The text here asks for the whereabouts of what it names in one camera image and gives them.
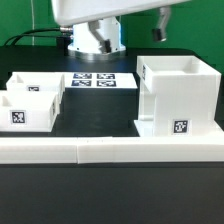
white box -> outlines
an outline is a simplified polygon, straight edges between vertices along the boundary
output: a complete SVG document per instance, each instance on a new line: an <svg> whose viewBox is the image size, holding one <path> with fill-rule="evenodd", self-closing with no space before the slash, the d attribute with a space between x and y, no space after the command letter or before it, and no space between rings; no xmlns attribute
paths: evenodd
<svg viewBox="0 0 224 224"><path fill-rule="evenodd" d="M6 87L8 91L54 91L61 102L65 81L64 75L57 72L13 72Z"/></svg>
<svg viewBox="0 0 224 224"><path fill-rule="evenodd" d="M207 135L221 74L194 56L139 56L140 136Z"/></svg>
<svg viewBox="0 0 224 224"><path fill-rule="evenodd" d="M50 132L57 114L56 92L0 91L0 131Z"/></svg>

